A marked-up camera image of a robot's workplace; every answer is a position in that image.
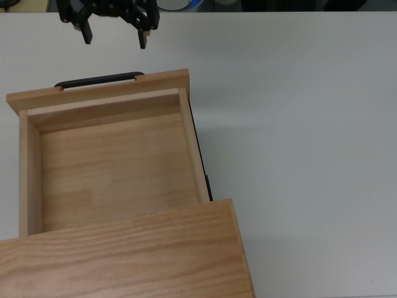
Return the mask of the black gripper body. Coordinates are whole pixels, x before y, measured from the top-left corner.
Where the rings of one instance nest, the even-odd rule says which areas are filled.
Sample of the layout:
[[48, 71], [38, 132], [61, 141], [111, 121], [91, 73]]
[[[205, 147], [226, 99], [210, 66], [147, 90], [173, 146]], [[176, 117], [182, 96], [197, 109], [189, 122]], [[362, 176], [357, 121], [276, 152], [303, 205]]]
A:
[[127, 1], [84, 1], [84, 6], [90, 8], [93, 14], [103, 17], [120, 17], [121, 13], [127, 8]]

